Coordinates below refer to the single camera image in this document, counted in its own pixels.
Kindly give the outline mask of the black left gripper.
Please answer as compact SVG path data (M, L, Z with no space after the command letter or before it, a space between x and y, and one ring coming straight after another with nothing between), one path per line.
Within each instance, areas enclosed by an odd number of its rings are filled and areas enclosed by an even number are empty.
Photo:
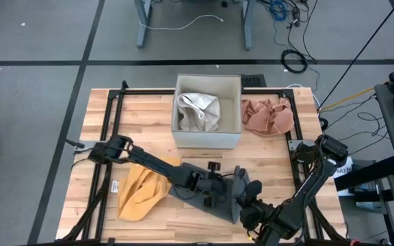
M208 162L211 172L220 171L221 164L214 161ZM227 205L231 202L233 180L219 173L192 172L192 206L214 206Z

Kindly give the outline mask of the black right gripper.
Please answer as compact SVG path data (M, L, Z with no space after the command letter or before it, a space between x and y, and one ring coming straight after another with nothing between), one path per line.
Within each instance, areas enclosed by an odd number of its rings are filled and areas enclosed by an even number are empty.
M262 183L259 180L253 180L246 186L246 195L248 197L256 197L262 192ZM244 229L246 229L247 238L254 242L259 242L260 232L255 230L259 224L267 226L273 230L279 229L277 224L277 216L279 214L279 206L266 204L263 200L256 198L241 197L239 199L240 221Z

